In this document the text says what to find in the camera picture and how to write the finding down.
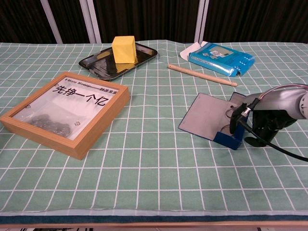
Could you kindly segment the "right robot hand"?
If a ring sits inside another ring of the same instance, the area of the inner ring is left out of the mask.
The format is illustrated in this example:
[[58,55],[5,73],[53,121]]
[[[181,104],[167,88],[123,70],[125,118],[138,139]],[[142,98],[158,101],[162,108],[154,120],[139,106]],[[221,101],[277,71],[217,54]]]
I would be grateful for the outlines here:
[[246,137],[254,147],[265,147],[279,130],[297,120],[308,118],[308,87],[273,90],[266,94],[253,109],[253,131],[262,139]]

